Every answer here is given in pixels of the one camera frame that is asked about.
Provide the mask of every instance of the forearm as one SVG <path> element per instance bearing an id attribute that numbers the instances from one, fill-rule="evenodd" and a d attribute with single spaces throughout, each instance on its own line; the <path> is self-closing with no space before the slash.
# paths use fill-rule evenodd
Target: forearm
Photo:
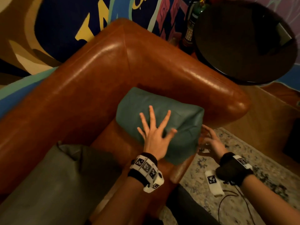
<path id="1" fill-rule="evenodd" d="M 140 181 L 127 177 L 122 188 L 119 188 L 113 195 L 93 225 L 128 224 L 134 205 L 143 188 L 144 186 Z"/>
<path id="2" fill-rule="evenodd" d="M 299 211 L 292 208 L 254 175 L 247 176 L 240 188 L 266 224 L 295 225 L 299 223 Z"/>

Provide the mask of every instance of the hand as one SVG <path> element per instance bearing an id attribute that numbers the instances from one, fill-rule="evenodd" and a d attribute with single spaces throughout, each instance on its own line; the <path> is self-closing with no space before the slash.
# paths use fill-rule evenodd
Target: hand
<path id="1" fill-rule="evenodd" d="M 167 136 L 165 138 L 162 138 L 163 129 L 167 126 L 167 123 L 171 116 L 171 111 L 168 110 L 166 117 L 161 122 L 160 126 L 156 128 L 156 119 L 155 119 L 153 107 L 149 106 L 149 110 L 150 110 L 150 128 L 147 124 L 144 114 L 140 113 L 140 117 L 145 132 L 143 132 L 140 127 L 138 127 L 137 130 L 145 140 L 144 152 L 151 153 L 152 155 L 155 156 L 157 160 L 160 160 L 166 155 L 168 145 L 171 139 L 177 133 L 177 130 L 172 128 L 171 131 L 167 134 Z"/>
<path id="2" fill-rule="evenodd" d="M 209 132 L 210 138 L 205 137 L 202 143 L 200 144 L 200 148 L 208 149 L 209 153 L 203 153 L 199 151 L 198 155 L 210 156 L 219 164 L 220 159 L 225 153 L 228 152 L 228 150 L 225 148 L 223 143 L 217 137 L 213 129 L 209 128 L 206 125 L 202 125 L 202 127 Z"/>

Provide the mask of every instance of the green bottle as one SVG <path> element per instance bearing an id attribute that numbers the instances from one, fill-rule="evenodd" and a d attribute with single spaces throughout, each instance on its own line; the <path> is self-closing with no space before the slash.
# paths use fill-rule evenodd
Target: green bottle
<path id="1" fill-rule="evenodd" d="M 181 49 L 191 54 L 193 52 L 193 30 L 195 23 L 200 15 L 207 7 L 207 4 L 205 4 L 205 0 L 200 0 L 197 3 L 194 4 L 192 12 L 190 14 L 190 18 L 187 23 L 187 30 L 184 34 L 184 37 L 182 37 L 182 44 Z"/>

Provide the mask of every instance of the round black table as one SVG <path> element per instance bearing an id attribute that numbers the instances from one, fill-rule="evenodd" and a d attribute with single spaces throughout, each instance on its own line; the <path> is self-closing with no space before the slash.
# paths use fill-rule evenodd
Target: round black table
<path id="1" fill-rule="evenodd" d="M 240 85 L 272 82 L 287 73 L 297 57 L 290 27 L 257 3 L 213 4 L 200 14 L 193 36 L 198 59 Z"/>

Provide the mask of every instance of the person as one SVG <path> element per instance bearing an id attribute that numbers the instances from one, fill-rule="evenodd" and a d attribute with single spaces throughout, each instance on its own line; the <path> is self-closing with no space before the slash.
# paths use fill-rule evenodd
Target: person
<path id="1" fill-rule="evenodd" d="M 152 106 L 149 106 L 150 126 L 148 126 L 145 116 L 140 113 L 144 131 L 138 131 L 145 140 L 144 152 L 150 153 L 157 160 L 162 159 L 166 153 L 171 139 L 177 130 L 171 129 L 166 137 L 162 137 L 171 115 L 169 110 L 162 123 L 157 127 L 155 114 Z M 211 150 L 209 155 L 217 163 L 228 153 L 216 133 L 209 127 L 202 125 L 210 137 L 203 140 L 203 144 L 209 144 Z M 104 209 L 99 213 L 93 225 L 127 225 L 133 214 L 134 205 L 137 203 L 138 196 L 143 191 L 144 185 L 133 177 L 127 177 L 122 188 L 119 188 Z M 250 201 L 258 214 L 266 224 L 271 225 L 296 225 L 300 224 L 300 213 L 291 207 L 280 196 L 272 192 L 253 174 L 244 178 L 240 189 L 244 196 Z M 197 224 L 197 225 L 217 225 L 218 221 L 210 215 L 204 208 L 197 204 L 189 193 L 178 185 L 170 194 L 166 206 L 171 210 L 178 225 Z M 149 224 L 163 224 L 162 221 L 151 221 Z"/>

